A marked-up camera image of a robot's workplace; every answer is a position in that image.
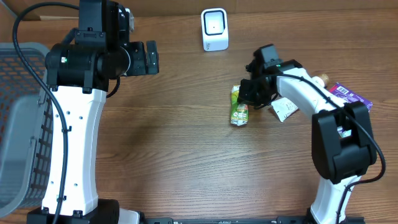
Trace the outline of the white tube gold cap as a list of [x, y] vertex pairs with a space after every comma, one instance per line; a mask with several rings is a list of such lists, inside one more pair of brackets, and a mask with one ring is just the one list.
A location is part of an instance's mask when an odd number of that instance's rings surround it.
[[[330, 84], [330, 79], [325, 73], [313, 76], [312, 80], [318, 83], [323, 88], [326, 88]], [[285, 97], [273, 101], [271, 103], [271, 107], [280, 122], [284, 122], [290, 115], [292, 115], [299, 109], [294, 103], [292, 103], [289, 99]]]

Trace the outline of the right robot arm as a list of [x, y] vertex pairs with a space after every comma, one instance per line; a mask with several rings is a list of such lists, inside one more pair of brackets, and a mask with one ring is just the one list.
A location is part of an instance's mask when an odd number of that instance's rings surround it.
[[282, 96], [311, 119], [311, 155], [320, 175], [317, 195], [306, 215], [276, 222], [364, 223], [363, 217], [346, 216], [349, 197], [355, 186], [378, 181], [386, 172], [366, 105], [334, 96], [298, 61], [282, 60], [274, 44], [254, 51], [246, 71], [250, 77], [241, 80], [238, 102], [258, 110]]

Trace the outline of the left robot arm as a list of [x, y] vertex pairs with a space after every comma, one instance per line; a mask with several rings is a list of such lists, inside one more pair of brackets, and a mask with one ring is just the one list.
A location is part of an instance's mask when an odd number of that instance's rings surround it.
[[81, 1], [78, 28], [45, 58], [44, 90], [53, 106], [49, 182], [28, 223], [140, 224], [144, 216], [100, 199], [95, 167], [98, 128], [111, 80], [159, 72], [156, 43], [131, 42], [130, 10], [114, 1]]

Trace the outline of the green drink carton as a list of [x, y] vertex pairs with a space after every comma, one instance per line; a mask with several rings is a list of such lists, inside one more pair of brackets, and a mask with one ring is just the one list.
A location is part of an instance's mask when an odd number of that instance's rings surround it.
[[243, 126], [248, 123], [248, 106], [238, 102], [239, 85], [234, 85], [231, 90], [231, 124], [235, 126]]

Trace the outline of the teal snack packet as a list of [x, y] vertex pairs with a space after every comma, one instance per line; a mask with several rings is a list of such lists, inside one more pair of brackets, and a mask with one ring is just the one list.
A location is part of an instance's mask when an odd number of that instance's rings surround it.
[[341, 138], [347, 138], [351, 136], [352, 130], [345, 130], [342, 126], [337, 127], [337, 132], [340, 135]]

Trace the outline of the red purple snack pack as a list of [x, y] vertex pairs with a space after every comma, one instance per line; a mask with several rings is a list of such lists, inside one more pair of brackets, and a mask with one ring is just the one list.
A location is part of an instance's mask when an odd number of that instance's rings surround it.
[[354, 91], [350, 90], [340, 83], [335, 83], [329, 89], [329, 92], [337, 96], [338, 98], [344, 99], [348, 103], [360, 101], [367, 107], [368, 111], [370, 111], [373, 107], [373, 103], [371, 101], [365, 99], [365, 97], [355, 93]]

